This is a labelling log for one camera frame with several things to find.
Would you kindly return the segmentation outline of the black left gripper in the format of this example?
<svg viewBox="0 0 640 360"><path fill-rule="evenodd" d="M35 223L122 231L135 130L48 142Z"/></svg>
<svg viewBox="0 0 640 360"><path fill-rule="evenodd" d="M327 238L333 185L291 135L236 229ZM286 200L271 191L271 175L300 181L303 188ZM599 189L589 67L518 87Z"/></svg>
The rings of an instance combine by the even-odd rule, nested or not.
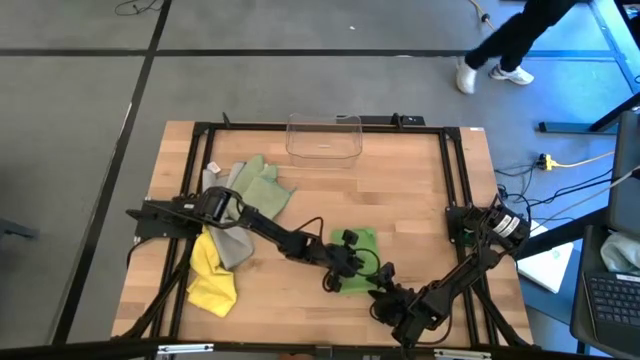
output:
<svg viewBox="0 0 640 360"><path fill-rule="evenodd" d="M323 243L312 246L312 263L325 267L331 272L344 278L354 277L363 268L363 261L356 256L356 251L350 246L355 246L359 235L349 229L343 231L343 245ZM339 293L342 288L340 277L325 276L322 280L322 288L328 293Z"/></svg>

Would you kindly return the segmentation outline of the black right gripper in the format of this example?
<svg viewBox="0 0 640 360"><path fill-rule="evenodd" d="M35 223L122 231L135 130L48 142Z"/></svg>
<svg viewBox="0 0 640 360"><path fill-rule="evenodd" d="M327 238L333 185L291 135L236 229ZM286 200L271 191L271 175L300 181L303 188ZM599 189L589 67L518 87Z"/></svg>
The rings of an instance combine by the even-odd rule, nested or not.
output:
<svg viewBox="0 0 640 360"><path fill-rule="evenodd" d="M394 286L395 267L387 262L376 274L378 286ZM396 287L385 291L369 291L377 302L377 320L385 325L397 327L403 322L420 326L425 325L425 314L419 311L417 302L424 296L425 288L415 291L413 288Z"/></svg>

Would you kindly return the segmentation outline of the bright green microfiber towel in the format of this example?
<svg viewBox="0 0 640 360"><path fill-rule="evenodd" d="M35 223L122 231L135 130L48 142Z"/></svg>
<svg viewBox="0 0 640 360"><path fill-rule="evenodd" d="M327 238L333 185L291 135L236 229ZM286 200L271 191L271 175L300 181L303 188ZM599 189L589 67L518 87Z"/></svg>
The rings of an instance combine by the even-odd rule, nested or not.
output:
<svg viewBox="0 0 640 360"><path fill-rule="evenodd" d="M373 228L353 229L358 235L358 239L353 247L356 255L364 261L363 267L351 278L341 279L340 294L367 293L375 290L376 286L366 280L367 276L373 276L380 267L379 247L377 244L376 231Z"/></svg>

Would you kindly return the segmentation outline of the yellow microfiber towel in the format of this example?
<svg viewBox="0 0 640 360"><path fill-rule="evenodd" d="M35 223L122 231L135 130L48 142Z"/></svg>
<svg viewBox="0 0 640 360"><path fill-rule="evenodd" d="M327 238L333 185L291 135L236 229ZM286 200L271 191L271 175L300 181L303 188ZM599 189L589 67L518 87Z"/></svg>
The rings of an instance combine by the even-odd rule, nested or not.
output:
<svg viewBox="0 0 640 360"><path fill-rule="evenodd" d="M211 232L203 227L194 243L190 258L194 279L187 288L188 301L224 318L237 302L237 291L234 274L223 267L214 240Z"/></svg>

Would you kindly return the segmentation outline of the pale green microfiber towel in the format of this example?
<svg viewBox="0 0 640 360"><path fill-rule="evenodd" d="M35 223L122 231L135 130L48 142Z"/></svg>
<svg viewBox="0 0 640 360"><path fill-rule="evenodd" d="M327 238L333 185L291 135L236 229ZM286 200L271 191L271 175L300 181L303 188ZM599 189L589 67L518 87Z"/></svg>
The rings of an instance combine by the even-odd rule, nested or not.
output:
<svg viewBox="0 0 640 360"><path fill-rule="evenodd" d="M257 208L265 217L274 219L294 193L281 186L277 178L278 167L267 164L262 155L255 155L247 162L233 165L227 187L237 192L245 204Z"/></svg>

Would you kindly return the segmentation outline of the grey microfiber towel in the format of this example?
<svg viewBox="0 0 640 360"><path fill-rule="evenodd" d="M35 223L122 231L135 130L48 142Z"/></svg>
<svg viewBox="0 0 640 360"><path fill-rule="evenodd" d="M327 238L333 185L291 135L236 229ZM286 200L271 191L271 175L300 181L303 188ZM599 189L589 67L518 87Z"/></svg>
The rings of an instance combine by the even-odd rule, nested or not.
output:
<svg viewBox="0 0 640 360"><path fill-rule="evenodd" d="M202 190L214 186L230 188L245 162L233 164L228 175L222 175L221 168L215 162L209 162L202 172ZM217 249L221 266L228 271L240 265L254 253L254 245L248 232L240 227L219 229L206 226Z"/></svg>

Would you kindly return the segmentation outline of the clear plastic bin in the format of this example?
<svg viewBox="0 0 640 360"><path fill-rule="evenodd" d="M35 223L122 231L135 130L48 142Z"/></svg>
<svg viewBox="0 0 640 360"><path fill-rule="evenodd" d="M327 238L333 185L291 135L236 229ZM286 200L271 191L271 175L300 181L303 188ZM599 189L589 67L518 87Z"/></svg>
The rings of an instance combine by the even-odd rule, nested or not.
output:
<svg viewBox="0 0 640 360"><path fill-rule="evenodd" d="M296 167L350 168L363 149L361 118L291 114L285 148Z"/></svg>

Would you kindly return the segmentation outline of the white box with green logo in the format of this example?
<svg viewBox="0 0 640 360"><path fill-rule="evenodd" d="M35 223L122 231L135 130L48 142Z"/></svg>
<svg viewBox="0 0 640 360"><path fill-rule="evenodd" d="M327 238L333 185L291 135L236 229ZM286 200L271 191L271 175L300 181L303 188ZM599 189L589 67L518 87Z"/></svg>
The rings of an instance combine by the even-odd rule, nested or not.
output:
<svg viewBox="0 0 640 360"><path fill-rule="evenodd" d="M569 242L518 260L517 271L545 290L557 294L561 289L573 249L574 244Z"/></svg>

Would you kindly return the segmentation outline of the black diagonal stand beam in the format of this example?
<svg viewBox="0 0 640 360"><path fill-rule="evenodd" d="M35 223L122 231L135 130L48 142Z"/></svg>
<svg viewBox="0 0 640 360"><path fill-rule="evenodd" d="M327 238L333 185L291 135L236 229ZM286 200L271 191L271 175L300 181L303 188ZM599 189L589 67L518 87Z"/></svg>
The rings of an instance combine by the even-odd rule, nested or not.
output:
<svg viewBox="0 0 640 360"><path fill-rule="evenodd" d="M532 236L518 252L515 259L521 260L528 258L565 243L582 239L587 226L605 224L607 212L607 208L601 208L600 210L593 211L559 227Z"/></svg>

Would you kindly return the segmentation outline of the grey open laptop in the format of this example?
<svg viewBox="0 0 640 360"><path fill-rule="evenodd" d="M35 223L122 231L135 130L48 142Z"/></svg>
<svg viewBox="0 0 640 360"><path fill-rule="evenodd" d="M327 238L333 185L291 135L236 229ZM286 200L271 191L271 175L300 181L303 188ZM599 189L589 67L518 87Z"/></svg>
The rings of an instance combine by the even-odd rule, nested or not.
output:
<svg viewBox="0 0 640 360"><path fill-rule="evenodd" d="M601 248L612 235L640 243L640 175L609 194L602 225L585 229L571 334L617 358L640 360L640 275L608 271Z"/></svg>

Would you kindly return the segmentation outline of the black desk foot bar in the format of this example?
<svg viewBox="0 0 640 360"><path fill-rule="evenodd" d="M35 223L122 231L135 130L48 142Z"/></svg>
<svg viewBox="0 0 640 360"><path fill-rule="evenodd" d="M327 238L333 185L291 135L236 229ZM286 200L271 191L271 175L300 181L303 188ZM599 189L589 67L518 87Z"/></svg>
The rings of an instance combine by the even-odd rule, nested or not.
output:
<svg viewBox="0 0 640 360"><path fill-rule="evenodd" d="M541 133L555 134L595 134L615 135L619 123L619 116L625 111L630 111L640 104L640 92L618 105L609 113L593 123L550 122L544 121L538 124Z"/></svg>

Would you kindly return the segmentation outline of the pale crumpled cloth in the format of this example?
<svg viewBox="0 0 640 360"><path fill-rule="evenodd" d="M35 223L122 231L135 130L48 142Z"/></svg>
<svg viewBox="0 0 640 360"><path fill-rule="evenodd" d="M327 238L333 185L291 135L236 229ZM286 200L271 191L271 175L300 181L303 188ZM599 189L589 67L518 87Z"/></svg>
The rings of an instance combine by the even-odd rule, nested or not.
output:
<svg viewBox="0 0 640 360"><path fill-rule="evenodd" d="M640 240L613 233L601 246L600 254L609 272L640 276Z"/></svg>

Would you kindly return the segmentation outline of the black overhead crossbeam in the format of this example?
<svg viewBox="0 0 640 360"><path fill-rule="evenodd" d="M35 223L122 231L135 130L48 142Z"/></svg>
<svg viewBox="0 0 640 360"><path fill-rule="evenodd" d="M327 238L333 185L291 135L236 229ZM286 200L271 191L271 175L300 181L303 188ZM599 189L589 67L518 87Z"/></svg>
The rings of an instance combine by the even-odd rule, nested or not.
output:
<svg viewBox="0 0 640 360"><path fill-rule="evenodd" d="M173 338L116 338L108 341L85 343L53 344L34 347L0 349L0 360L131 360L155 356L157 347L163 344L213 343L213 352L242 353L287 353L314 355L332 359L347 355L375 355L409 360L413 357L434 358L435 349L460 349L488 352L492 360L615 360L614 358L589 356L541 350L535 347L507 347L498 345L478 345L470 348L444 346L418 346L408 349L402 346L349 346L349 345L309 345L309 344L268 344L234 342L193 342L175 341Z"/></svg>

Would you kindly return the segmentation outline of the person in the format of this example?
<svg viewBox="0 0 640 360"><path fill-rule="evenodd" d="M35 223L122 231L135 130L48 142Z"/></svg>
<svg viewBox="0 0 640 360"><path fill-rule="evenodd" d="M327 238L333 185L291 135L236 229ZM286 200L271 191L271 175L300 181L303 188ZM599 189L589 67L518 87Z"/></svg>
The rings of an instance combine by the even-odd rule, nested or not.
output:
<svg viewBox="0 0 640 360"><path fill-rule="evenodd" d="M534 76L521 67L534 42L556 25L579 0L527 0L523 9L511 16L480 45L459 58L455 84L463 94L473 94L478 70L490 58L499 63L489 72L495 80L526 86Z"/></svg>

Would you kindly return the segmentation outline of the dark grey chair foot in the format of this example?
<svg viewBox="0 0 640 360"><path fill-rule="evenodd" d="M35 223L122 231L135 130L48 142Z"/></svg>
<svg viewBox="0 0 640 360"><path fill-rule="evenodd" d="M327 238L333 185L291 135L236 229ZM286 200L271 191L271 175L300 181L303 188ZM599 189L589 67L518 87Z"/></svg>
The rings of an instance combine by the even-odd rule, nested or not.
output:
<svg viewBox="0 0 640 360"><path fill-rule="evenodd" d="M5 235L16 235L23 238L33 239L39 235L39 231L25 227L13 221L0 218L0 240Z"/></svg>

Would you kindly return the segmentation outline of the silver metal bracket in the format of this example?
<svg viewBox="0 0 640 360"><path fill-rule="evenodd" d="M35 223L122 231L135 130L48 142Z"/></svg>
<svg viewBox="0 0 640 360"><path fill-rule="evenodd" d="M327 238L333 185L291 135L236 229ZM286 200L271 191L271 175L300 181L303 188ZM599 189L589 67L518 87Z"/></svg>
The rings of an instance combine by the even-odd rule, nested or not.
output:
<svg viewBox="0 0 640 360"><path fill-rule="evenodd" d="M488 352L460 349L435 349L433 355L436 360L492 360Z"/></svg>
<svg viewBox="0 0 640 360"><path fill-rule="evenodd" d="M213 343L195 343L195 344L163 344L157 347L158 355L177 355L190 353L213 352Z"/></svg>

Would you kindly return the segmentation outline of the black aluminium table frame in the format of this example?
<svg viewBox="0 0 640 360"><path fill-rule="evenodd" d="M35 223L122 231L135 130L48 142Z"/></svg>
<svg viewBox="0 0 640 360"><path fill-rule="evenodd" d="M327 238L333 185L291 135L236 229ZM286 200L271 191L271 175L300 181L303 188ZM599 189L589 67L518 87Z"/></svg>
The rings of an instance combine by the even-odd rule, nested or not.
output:
<svg viewBox="0 0 640 360"><path fill-rule="evenodd" d="M257 154L276 164L280 183L293 190L277 218L285 228L374 228L382 260L395 265L397 280L408 287L455 266L445 209L462 201L462 182L469 182L472 200L481 206L496 192L481 128L375 125L364 132L362 154L348 168L297 167L285 141L282 124L221 124L211 156L223 171ZM235 270L238 299L230 313L219 317L184 303L180 339L214 343L222 351L253 344L265 352L304 346L398 351L390 328L371 318L368 295L327 293L321 268L289 261L261 238L254 246Z"/></svg>

